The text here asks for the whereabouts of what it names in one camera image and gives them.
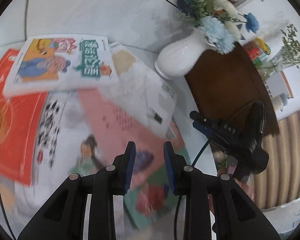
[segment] barcode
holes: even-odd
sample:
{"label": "barcode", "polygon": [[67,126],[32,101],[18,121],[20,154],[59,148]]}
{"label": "barcode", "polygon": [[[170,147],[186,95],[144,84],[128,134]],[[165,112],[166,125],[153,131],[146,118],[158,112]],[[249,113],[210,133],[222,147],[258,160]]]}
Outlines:
{"label": "barcode", "polygon": [[167,132],[166,132],[166,140],[167,141],[173,141],[176,138],[176,135],[174,134],[173,130],[169,126]]}
{"label": "barcode", "polygon": [[171,87],[169,87],[166,84],[162,84],[162,88],[165,92],[167,92],[171,96],[172,99],[174,98],[174,91]]}

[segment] white wall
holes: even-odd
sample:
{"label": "white wall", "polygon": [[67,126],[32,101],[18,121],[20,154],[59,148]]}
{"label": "white wall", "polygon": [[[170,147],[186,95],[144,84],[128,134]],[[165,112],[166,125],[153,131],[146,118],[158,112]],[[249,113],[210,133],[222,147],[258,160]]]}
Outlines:
{"label": "white wall", "polygon": [[[284,29],[288,24],[295,25],[298,30],[297,40],[300,42],[300,17],[287,0],[265,0],[264,2],[261,2],[261,0],[248,0],[238,7],[238,11],[241,14],[251,12],[257,17],[260,24],[257,35],[252,32],[248,33],[245,27],[242,28],[242,34],[247,41],[256,37],[262,38],[271,48],[269,59],[274,57],[282,47],[280,29]],[[279,120],[300,110],[300,69],[290,67],[285,69],[284,73],[294,98],[289,100],[283,112],[276,113]]]}

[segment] artificial flower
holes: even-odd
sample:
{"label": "artificial flower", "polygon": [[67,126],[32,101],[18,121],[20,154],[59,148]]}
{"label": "artificial flower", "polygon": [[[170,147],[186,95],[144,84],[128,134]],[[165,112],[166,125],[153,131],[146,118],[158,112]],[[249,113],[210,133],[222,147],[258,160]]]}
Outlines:
{"label": "artificial flower", "polygon": [[247,32],[252,31],[253,33],[257,34],[259,30],[259,23],[256,17],[252,13],[245,14],[244,17],[246,18],[246,29]]}
{"label": "artificial flower", "polygon": [[225,26],[228,29],[229,33],[234,37],[235,40],[240,40],[241,39],[241,33],[237,27],[237,25],[233,22],[226,21]]}
{"label": "artificial flower", "polygon": [[225,26],[217,18],[207,16],[201,19],[199,30],[207,36],[209,42],[216,43],[222,38]]}
{"label": "artificial flower", "polygon": [[238,19],[239,15],[237,9],[232,3],[227,0],[213,0],[214,10],[219,11],[220,8],[225,10],[228,15],[233,19]]}
{"label": "artificial flower", "polygon": [[225,29],[222,39],[216,42],[216,47],[220,54],[228,54],[233,51],[234,38],[227,29]]}

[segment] small potted plant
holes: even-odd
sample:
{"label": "small potted plant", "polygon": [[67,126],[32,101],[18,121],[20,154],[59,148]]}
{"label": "small potted plant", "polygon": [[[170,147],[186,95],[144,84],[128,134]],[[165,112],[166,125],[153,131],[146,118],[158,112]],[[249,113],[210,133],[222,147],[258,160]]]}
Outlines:
{"label": "small potted plant", "polygon": [[291,66],[300,68],[300,43],[295,39],[298,32],[296,27],[290,24],[287,26],[286,31],[281,30],[281,32],[284,45],[273,59],[257,68],[263,80]]}
{"label": "small potted plant", "polygon": [[160,52],[155,68],[167,79],[187,74],[207,49],[230,53],[235,41],[244,39],[240,33],[243,23],[248,32],[259,29],[253,14],[239,14],[228,0],[178,0],[178,8],[194,31]]}

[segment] blue carnation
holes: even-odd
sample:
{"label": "blue carnation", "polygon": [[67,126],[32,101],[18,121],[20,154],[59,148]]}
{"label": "blue carnation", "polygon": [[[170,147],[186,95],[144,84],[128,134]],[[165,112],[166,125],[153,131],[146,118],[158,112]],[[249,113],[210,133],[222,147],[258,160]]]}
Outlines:
{"label": "blue carnation", "polygon": [[221,40],[216,42],[217,51],[220,54],[228,54],[234,49],[234,38],[233,36],[228,32],[228,30],[224,30],[223,37]]}
{"label": "blue carnation", "polygon": [[207,16],[201,19],[201,27],[198,29],[207,36],[209,42],[217,43],[222,39],[225,26],[218,19]]}
{"label": "blue carnation", "polygon": [[247,19],[247,32],[252,31],[253,33],[257,34],[257,31],[259,30],[259,23],[256,17],[252,13],[245,14],[244,17]]}

